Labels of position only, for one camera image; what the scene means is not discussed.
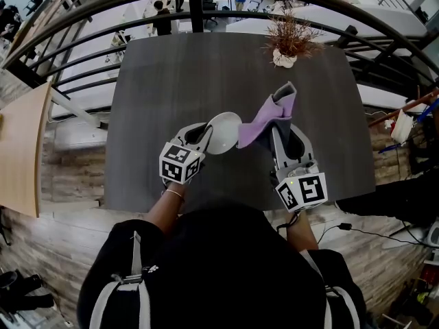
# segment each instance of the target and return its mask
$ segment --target gray table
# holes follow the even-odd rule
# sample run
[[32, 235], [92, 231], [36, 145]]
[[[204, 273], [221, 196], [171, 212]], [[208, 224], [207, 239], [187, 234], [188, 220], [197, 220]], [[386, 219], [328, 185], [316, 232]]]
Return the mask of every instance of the gray table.
[[[298, 94], [292, 123], [311, 140], [329, 199], [375, 190], [372, 148], [355, 79], [342, 50], [326, 48], [292, 69], [274, 67], [265, 36], [199, 33], [128, 44], [112, 103], [105, 203], [147, 212], [160, 197], [158, 155], [177, 131], [215, 115], [253, 120], [270, 93], [290, 80]], [[193, 179], [186, 211], [216, 197], [261, 210], [283, 207], [272, 191], [271, 154], [254, 143], [210, 156]]]

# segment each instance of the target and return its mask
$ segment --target wrist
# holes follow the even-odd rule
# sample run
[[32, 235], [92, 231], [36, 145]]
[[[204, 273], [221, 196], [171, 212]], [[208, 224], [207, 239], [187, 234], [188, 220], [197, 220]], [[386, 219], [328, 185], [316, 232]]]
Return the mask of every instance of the wrist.
[[172, 182], [168, 187], [167, 187], [169, 190], [173, 190], [173, 191], [175, 191], [176, 193], [179, 193], [180, 195], [182, 195], [182, 196], [185, 196], [185, 193], [186, 193], [186, 186], [185, 185], [182, 185], [182, 184], [179, 184], [179, 183], [175, 183], [175, 182]]

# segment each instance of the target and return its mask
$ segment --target person in background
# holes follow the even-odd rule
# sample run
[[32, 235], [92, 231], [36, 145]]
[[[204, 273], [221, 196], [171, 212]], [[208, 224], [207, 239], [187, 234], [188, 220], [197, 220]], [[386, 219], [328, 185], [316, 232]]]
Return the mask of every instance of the person in background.
[[185, 0], [176, 0], [176, 12], [182, 12], [184, 11], [181, 7], [183, 6], [183, 3]]
[[[169, 14], [169, 10], [167, 8], [163, 8], [163, 2], [157, 0], [154, 3], [154, 8], [157, 10], [157, 16], [161, 14]], [[152, 32], [154, 33], [157, 30], [158, 36], [165, 36], [171, 34], [171, 21], [156, 21], [152, 25]]]
[[0, 36], [10, 42], [14, 41], [21, 24], [21, 18], [17, 12], [15, 6], [6, 7], [5, 1], [0, 0]]
[[235, 0], [236, 11], [242, 11], [246, 0]]

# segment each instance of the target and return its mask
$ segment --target wooden panel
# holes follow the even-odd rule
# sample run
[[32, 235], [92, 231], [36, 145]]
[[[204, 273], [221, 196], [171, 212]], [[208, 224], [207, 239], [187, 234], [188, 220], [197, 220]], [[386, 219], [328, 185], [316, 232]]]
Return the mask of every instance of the wooden panel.
[[0, 204], [38, 216], [40, 152], [50, 102], [50, 83], [0, 111]]

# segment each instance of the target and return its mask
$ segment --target office chair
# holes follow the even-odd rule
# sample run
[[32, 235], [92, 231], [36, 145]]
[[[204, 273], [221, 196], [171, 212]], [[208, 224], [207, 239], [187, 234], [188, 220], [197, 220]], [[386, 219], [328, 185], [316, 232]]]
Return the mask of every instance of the office chair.
[[43, 3], [43, 0], [32, 0], [32, 2], [34, 3], [34, 5], [28, 8], [29, 12], [26, 14], [26, 16], [29, 16], [32, 12], [35, 12], [35, 10]]
[[[216, 11], [217, 3], [213, 2], [213, 0], [202, 0], [203, 11]], [[207, 24], [207, 21], [215, 22], [218, 25], [218, 22], [213, 19], [205, 19], [204, 26]]]

